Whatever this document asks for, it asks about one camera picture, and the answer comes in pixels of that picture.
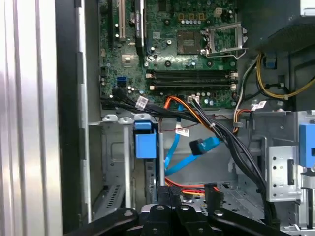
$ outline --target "yellow wire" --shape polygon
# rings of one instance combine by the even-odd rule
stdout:
[[[302,92],[304,92],[305,90],[307,90],[311,85],[313,85],[315,83],[315,79],[309,81],[306,85],[304,85],[302,88],[300,88],[299,90],[287,94],[287,95],[279,95],[279,94],[274,94],[272,92],[269,92],[265,89],[263,82],[262,82],[262,78],[261,78],[261,60],[262,60],[262,54],[259,54],[258,60],[257,60],[257,81],[259,83],[260,88],[269,96],[274,97],[274,98],[279,98],[279,99],[285,99],[287,100],[289,97],[294,97]]]
[[[191,192],[186,192],[186,191],[182,191],[183,193],[186,193],[186,194],[191,194],[191,195],[201,195],[201,196],[205,196],[204,193],[191,193]]]

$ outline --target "black wire bundle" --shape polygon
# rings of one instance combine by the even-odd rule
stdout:
[[[102,104],[123,108],[134,113],[148,113],[150,115],[162,118],[182,118],[199,123],[199,121],[191,113],[167,110],[151,102],[147,103],[143,111],[138,110],[135,108],[136,102],[128,97],[120,88],[114,89],[113,95],[118,101],[113,101],[112,99],[103,99]],[[208,118],[200,105],[194,99],[192,101],[193,106],[198,111],[200,118],[209,127],[212,127],[215,135],[226,144],[236,165],[257,185],[264,205],[266,224],[272,226],[273,220],[277,218],[275,206],[273,203],[270,203],[266,200],[266,182],[262,177],[259,167],[255,163],[249,150],[242,143],[242,141],[240,141],[240,139],[236,137],[227,127],[216,120]],[[240,153],[240,150],[244,153],[246,159],[244,159]]]
[[[226,128],[221,123],[208,118],[200,105],[196,101],[192,101],[195,109],[198,111],[200,117],[204,119],[204,121],[209,125],[212,126],[214,130],[217,129],[216,133],[221,133],[221,137],[218,137],[224,140],[226,146],[230,150],[233,160],[235,161],[236,165],[243,171],[246,176],[248,176],[258,187],[262,201],[264,204],[264,211],[265,211],[265,219],[266,224],[272,226],[273,221],[277,218],[276,208],[273,203],[270,203],[266,200],[266,181],[261,175],[259,167],[255,163],[252,155],[250,154],[249,150],[245,147],[245,145],[236,137],[228,128]],[[246,156],[247,160],[243,158],[240,153],[241,149]]]

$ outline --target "chip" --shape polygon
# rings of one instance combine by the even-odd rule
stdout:
[[[158,11],[166,12],[166,0],[158,0]]]

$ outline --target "black cable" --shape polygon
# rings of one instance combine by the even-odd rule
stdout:
[[[248,124],[248,148],[250,148],[251,142],[252,142],[253,125],[254,125],[253,111],[251,111],[250,117],[249,117],[249,124]]]
[[[197,102],[193,102],[193,104],[195,108],[198,110],[199,114],[203,113],[201,107],[199,106]],[[225,130],[226,136],[227,136],[226,137],[227,147],[231,152],[233,160],[238,165],[238,167],[257,185],[261,193],[262,200],[263,200],[266,221],[268,222],[269,225],[272,225],[272,220],[277,218],[275,207],[273,203],[269,203],[266,200],[266,183],[261,175],[261,172],[258,166],[254,162],[251,154],[249,153],[248,155],[248,153],[244,151],[244,144],[240,140],[238,140],[238,138],[235,135],[233,135],[225,126],[223,126],[222,124],[219,124],[215,120],[211,120],[209,118],[207,118],[207,120],[208,120],[207,122],[213,122],[219,127],[221,126],[223,130]],[[248,163],[246,162],[246,160],[242,158],[242,155],[239,153],[239,150],[237,149],[234,142],[236,142],[238,146],[244,151],[255,173],[253,172],[253,169],[251,169],[251,167],[248,166]]]
[[[284,86],[284,87],[281,87],[280,84],[271,84],[271,85],[270,85],[270,84],[266,84],[266,85],[264,86],[265,89],[270,89],[270,88],[274,88],[274,87],[277,87],[277,88],[279,88],[279,89],[283,89],[286,94],[289,94],[289,93],[290,93],[290,92],[289,92],[289,89],[288,89],[287,87],[285,87],[285,86]],[[245,95],[243,101],[244,101],[244,102],[249,101],[249,100],[251,100],[251,99],[257,97],[257,96],[260,95],[260,94],[269,97],[267,94],[265,94],[265,93],[263,92],[263,90],[262,90],[261,88],[259,88],[259,89],[258,89],[258,92],[256,92],[255,94],[248,94],[248,95]]]
[[[138,110],[134,107],[135,102],[132,99],[130,99],[126,94],[118,92],[117,95],[121,101],[127,104],[121,104],[120,102],[115,102],[112,100],[110,101],[108,99],[107,100],[103,99],[102,102],[105,104],[107,103],[107,104],[111,104],[119,108],[129,110],[135,113],[143,113],[143,112],[149,113],[149,114],[151,113],[153,116],[157,116],[157,117],[170,117],[170,118],[180,117],[182,119],[187,119],[187,120],[199,123],[195,117],[193,117],[191,114],[187,112],[170,111],[149,102],[143,111]],[[218,137],[221,137],[223,139],[223,141],[229,148],[232,157],[234,157],[233,159],[235,159],[235,163],[257,185],[263,198],[266,220],[268,224],[271,224],[271,219],[276,218],[275,208],[273,204],[266,202],[266,183],[265,183],[264,178],[261,175],[259,168],[257,167],[255,161],[253,160],[250,152],[245,147],[245,145],[227,127],[217,122],[216,120],[208,118],[203,112],[203,110],[201,109],[201,107],[199,106],[199,104],[196,103],[196,105],[197,105],[196,107],[198,108],[198,112],[202,120],[205,121],[205,123],[208,124],[209,126],[212,126],[213,123],[215,124],[215,126],[213,127],[215,134]],[[243,151],[249,163],[242,157],[242,154],[240,153],[240,150],[238,150],[238,147]]]

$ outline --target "pcie slot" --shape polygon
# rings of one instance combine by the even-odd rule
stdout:
[[[119,0],[119,39],[126,40],[126,13],[125,0]]]
[[[135,43],[139,56],[145,55],[145,2],[135,0]]]

